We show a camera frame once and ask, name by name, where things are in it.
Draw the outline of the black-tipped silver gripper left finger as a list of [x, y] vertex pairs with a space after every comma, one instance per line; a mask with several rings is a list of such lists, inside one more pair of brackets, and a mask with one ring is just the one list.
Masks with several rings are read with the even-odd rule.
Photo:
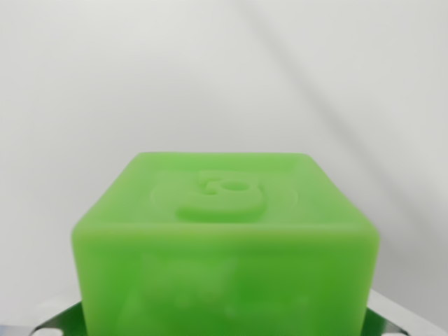
[[1, 335], [87, 335], [81, 300], [53, 300], [1, 322]]

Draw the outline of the black-tipped silver gripper right finger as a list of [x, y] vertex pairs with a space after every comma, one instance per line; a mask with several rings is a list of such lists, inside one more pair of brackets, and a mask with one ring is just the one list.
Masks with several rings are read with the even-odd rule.
[[371, 290], [361, 335], [447, 335], [447, 331]]

